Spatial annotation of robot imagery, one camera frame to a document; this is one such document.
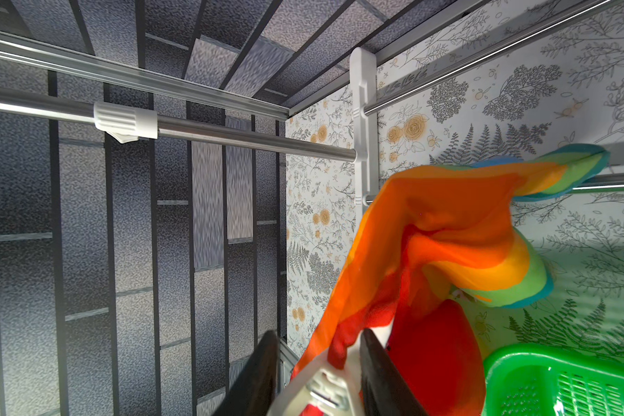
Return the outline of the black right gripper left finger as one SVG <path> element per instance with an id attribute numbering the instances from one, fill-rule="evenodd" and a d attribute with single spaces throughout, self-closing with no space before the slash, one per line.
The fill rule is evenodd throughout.
<path id="1" fill-rule="evenodd" d="M 277 391 L 279 352 L 277 334 L 267 331 L 214 415 L 268 414 Z"/>

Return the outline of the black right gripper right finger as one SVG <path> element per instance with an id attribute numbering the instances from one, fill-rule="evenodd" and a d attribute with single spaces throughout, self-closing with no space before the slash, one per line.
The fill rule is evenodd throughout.
<path id="1" fill-rule="evenodd" d="M 366 415 L 428 416 L 372 329 L 362 331 L 360 364 L 362 401 Z"/>

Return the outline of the colourful orange white kids jacket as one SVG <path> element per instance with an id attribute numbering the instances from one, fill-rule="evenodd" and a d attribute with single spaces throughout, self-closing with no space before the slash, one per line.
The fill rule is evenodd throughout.
<path id="1" fill-rule="evenodd" d="M 361 379 L 371 329 L 423 409 L 479 415 L 483 359 L 461 291 L 488 308 L 548 296 L 551 270 L 511 220 L 511 204 L 553 199 L 604 170 L 600 146 L 561 147 L 532 161 L 418 166 L 392 175 L 362 217 L 347 261 L 293 374 L 319 355 Z"/>

